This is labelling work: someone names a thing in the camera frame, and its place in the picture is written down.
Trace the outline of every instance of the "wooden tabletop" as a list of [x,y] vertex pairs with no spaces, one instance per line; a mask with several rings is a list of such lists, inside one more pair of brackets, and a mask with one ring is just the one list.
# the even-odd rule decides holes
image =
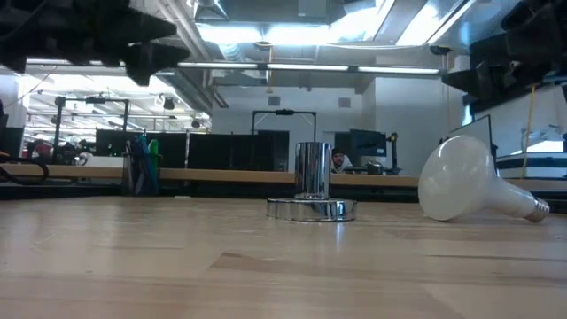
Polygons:
[[348,223],[265,202],[4,202],[0,314],[15,318],[567,318],[567,217],[365,204]]
[[[38,176],[42,171],[34,165],[2,164],[0,167],[13,175]],[[69,167],[49,166],[50,176],[87,177],[97,179],[120,179],[120,167]],[[293,173],[287,172],[252,172],[210,169],[174,169],[162,168],[162,180],[177,181],[208,181],[208,182],[243,182],[243,183],[295,183]],[[333,175],[331,183],[352,186],[386,186],[386,187],[417,187],[418,178],[410,176],[381,176],[381,175]],[[567,182],[550,180],[509,180],[528,191],[567,191]]]

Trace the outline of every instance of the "person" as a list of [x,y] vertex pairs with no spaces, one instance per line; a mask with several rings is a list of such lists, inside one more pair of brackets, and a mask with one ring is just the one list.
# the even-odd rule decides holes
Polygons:
[[331,171],[336,174],[344,173],[345,168],[352,167],[353,163],[348,159],[342,151],[335,148],[332,152],[332,168]]

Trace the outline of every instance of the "metal base plate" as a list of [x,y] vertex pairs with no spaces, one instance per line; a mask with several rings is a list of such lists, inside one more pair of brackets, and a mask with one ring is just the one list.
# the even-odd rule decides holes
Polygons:
[[356,219],[356,202],[344,199],[268,199],[269,217],[296,222],[347,222]]

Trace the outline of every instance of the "ceiling light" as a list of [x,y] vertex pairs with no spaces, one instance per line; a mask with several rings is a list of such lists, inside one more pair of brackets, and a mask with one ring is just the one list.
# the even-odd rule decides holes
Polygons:
[[203,23],[197,24],[203,40],[217,43],[255,43],[262,41],[262,34],[256,27],[217,27]]
[[409,23],[396,45],[422,45],[441,27],[440,16],[435,5],[427,3]]
[[[32,116],[56,116],[55,112],[28,112],[28,115]],[[82,118],[104,118],[104,117],[116,117],[122,118],[123,114],[94,114],[94,113],[62,113],[61,116],[76,116]],[[152,115],[152,114],[130,114],[128,116],[130,119],[158,119],[158,120],[176,120],[177,117],[174,115]]]
[[275,45],[317,45],[330,42],[329,26],[274,26],[265,41]]
[[255,63],[224,63],[224,62],[182,62],[179,67],[190,67],[190,68],[205,68],[205,69],[244,69],[244,70],[255,70],[258,65]]
[[[26,127],[25,130],[31,132],[55,132],[55,128]],[[61,133],[65,132],[65,133],[77,133],[77,134],[88,134],[88,133],[94,133],[96,131],[97,131],[96,128],[60,128],[59,129],[59,132]]]
[[428,44],[434,44],[441,36],[443,36],[455,23],[456,21],[458,21],[469,9],[470,7],[476,2],[477,0],[469,0],[469,2],[467,2],[466,4],[464,4],[464,6],[459,9],[459,11],[457,13],[455,13],[453,15],[453,17],[451,17],[451,19],[449,19],[449,21],[447,21],[443,27],[441,27],[436,33],[435,35],[433,35],[429,41],[427,42]]
[[363,73],[382,73],[382,74],[439,74],[438,69],[413,68],[413,67],[383,67],[383,66],[359,66],[359,72]]
[[293,65],[293,64],[268,64],[270,70],[294,70],[294,71],[348,71],[348,66],[317,66],[317,65]]

